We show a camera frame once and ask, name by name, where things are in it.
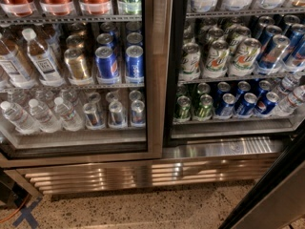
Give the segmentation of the water bottle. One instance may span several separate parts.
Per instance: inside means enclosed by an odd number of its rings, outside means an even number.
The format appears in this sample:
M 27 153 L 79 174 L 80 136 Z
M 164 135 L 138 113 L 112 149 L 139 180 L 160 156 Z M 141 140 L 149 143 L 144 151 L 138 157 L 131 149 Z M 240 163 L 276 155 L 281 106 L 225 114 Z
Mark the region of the water bottle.
M 19 104 L 3 101 L 1 103 L 3 117 L 15 126 L 22 135 L 30 135 L 40 131 L 35 119 Z
M 84 128 L 84 120 L 73 105 L 62 97 L 54 99 L 54 110 L 67 131 L 76 132 Z
M 33 98 L 29 101 L 29 111 L 43 132 L 55 133 L 62 128 L 61 122 L 46 103 Z

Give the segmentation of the front left blue Pepsi can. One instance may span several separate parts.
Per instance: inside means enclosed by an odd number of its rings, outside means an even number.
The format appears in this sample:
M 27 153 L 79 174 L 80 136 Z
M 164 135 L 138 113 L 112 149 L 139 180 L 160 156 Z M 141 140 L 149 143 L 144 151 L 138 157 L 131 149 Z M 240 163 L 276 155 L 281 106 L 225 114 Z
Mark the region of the front left blue Pepsi can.
M 112 48 L 107 46 L 97 48 L 94 60 L 98 70 L 98 78 L 104 84 L 114 84 L 119 81 L 120 73 Z

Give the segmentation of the blue Pepsi can lower middle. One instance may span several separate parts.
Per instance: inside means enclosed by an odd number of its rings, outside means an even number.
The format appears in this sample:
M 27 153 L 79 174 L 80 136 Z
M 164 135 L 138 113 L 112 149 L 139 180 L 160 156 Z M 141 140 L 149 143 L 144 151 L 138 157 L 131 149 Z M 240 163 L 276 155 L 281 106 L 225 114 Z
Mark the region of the blue Pepsi can lower middle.
M 246 93 L 238 99 L 234 107 L 234 114 L 237 117 L 250 117 L 256 105 L 257 97 L 255 94 Z

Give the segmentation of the front 7up can left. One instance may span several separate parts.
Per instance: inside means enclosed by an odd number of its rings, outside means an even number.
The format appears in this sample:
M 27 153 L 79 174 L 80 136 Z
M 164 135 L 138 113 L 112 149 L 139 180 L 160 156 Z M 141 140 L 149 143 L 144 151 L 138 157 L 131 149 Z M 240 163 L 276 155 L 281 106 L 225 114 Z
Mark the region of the front 7up can left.
M 200 75 L 201 52 L 196 43 L 187 43 L 182 47 L 182 57 L 179 70 L 179 79 L 191 81 Z

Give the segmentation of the gold soda can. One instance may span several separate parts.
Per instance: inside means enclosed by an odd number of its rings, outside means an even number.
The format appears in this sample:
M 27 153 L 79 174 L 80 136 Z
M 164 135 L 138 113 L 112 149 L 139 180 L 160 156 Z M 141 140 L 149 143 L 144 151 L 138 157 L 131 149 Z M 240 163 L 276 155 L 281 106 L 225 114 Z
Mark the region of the gold soda can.
M 80 49 L 67 49 L 64 61 L 69 71 L 69 81 L 72 85 L 92 85 L 92 71 L 85 54 Z

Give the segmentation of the tea bottle white cap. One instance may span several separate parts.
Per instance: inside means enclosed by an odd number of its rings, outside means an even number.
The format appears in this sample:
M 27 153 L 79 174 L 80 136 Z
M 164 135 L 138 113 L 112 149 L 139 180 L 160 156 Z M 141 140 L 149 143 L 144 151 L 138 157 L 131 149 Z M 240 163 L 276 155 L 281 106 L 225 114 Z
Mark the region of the tea bottle white cap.
M 27 55 L 45 86 L 59 87 L 64 83 L 62 67 L 51 46 L 34 29 L 25 28 L 22 35 L 27 42 Z

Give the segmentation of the right water bottle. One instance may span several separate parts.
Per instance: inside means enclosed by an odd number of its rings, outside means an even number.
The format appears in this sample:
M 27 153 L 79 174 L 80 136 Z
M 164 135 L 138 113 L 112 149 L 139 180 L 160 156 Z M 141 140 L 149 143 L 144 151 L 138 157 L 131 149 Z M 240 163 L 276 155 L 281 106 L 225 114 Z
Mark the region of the right water bottle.
M 84 120 L 73 105 L 62 97 L 54 99 L 54 110 L 67 131 L 76 132 L 84 128 Z

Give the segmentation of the middle water bottle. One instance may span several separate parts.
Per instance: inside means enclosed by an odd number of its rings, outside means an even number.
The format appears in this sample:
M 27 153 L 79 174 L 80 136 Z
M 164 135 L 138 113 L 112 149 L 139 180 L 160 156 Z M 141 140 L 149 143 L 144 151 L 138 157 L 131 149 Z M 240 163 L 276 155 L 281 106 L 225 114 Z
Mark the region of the middle water bottle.
M 29 101 L 29 111 L 43 132 L 55 133 L 62 128 L 61 122 L 46 103 L 33 98 Z

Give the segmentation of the left water bottle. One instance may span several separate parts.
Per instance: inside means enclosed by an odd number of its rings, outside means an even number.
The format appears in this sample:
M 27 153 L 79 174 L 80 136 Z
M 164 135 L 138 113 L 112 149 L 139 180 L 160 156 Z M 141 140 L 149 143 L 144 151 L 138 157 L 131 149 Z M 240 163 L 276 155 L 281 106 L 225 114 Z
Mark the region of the left water bottle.
M 40 131 L 35 119 L 19 104 L 3 101 L 1 103 L 3 117 L 15 126 L 22 135 L 30 135 Z

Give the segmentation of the fridge glass door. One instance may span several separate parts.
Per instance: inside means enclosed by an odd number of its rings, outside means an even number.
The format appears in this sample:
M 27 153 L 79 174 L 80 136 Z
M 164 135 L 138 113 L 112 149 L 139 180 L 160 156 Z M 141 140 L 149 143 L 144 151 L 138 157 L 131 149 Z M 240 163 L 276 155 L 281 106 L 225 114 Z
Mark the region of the fridge glass door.
M 32 169 L 100 166 L 121 162 L 146 162 L 161 155 L 166 74 L 173 0 L 142 0 L 138 15 L 119 12 L 111 0 L 107 14 L 81 11 L 79 0 L 1 0 L 1 103 L 19 104 L 30 114 L 29 101 L 46 103 L 61 122 L 55 133 L 22 135 L 1 111 L 1 164 L 27 174 Z M 64 83 L 45 86 L 27 55 L 25 28 L 34 29 L 52 48 Z M 140 46 L 144 80 L 126 76 L 125 51 Z M 119 81 L 104 84 L 98 78 L 95 51 L 107 46 L 116 55 Z M 67 49 L 80 49 L 91 68 L 92 85 L 69 81 L 64 61 Z M 84 120 L 72 132 L 54 110 L 54 99 L 68 100 Z
M 219 229 L 282 229 L 305 215 L 305 134 L 298 135 Z

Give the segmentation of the green soda can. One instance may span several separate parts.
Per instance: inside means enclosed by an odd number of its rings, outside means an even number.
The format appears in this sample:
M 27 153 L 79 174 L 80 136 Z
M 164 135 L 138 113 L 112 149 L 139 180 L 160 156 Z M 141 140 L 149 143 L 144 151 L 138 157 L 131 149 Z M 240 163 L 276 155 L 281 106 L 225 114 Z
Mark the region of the green soda can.
M 180 122 L 188 121 L 191 117 L 191 105 L 192 102 L 187 96 L 179 96 L 175 103 L 174 118 Z

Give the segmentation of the blue Pepsi can lower left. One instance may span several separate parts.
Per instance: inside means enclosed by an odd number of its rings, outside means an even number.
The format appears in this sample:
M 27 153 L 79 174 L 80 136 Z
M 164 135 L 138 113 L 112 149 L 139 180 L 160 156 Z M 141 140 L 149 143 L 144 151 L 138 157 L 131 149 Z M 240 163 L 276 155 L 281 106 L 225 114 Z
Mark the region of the blue Pepsi can lower left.
M 224 94 L 214 110 L 214 116 L 218 119 L 229 119 L 233 115 L 235 96 Z

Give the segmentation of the front right blue Pepsi can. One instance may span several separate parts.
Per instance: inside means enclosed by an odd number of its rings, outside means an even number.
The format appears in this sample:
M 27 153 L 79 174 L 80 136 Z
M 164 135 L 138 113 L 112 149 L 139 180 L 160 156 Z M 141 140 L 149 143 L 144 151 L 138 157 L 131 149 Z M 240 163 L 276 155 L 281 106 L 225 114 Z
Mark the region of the front right blue Pepsi can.
M 144 56 L 140 46 L 129 46 L 125 51 L 126 76 L 131 82 L 144 80 Z

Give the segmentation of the blue pepsi can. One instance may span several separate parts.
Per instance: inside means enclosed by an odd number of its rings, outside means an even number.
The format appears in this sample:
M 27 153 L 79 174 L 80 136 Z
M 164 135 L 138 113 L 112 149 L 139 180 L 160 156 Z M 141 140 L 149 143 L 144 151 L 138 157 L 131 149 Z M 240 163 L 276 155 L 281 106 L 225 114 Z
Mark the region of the blue pepsi can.
M 129 46 L 125 51 L 126 76 L 131 82 L 144 80 L 144 56 L 140 46 Z
M 114 84 L 119 81 L 120 73 L 112 48 L 107 46 L 97 48 L 94 60 L 98 70 L 98 78 L 104 84 Z
M 255 94 L 246 93 L 238 99 L 234 107 L 234 114 L 237 117 L 250 117 L 256 105 L 257 97 Z
M 214 110 L 214 116 L 218 119 L 229 119 L 233 115 L 235 96 L 224 94 Z

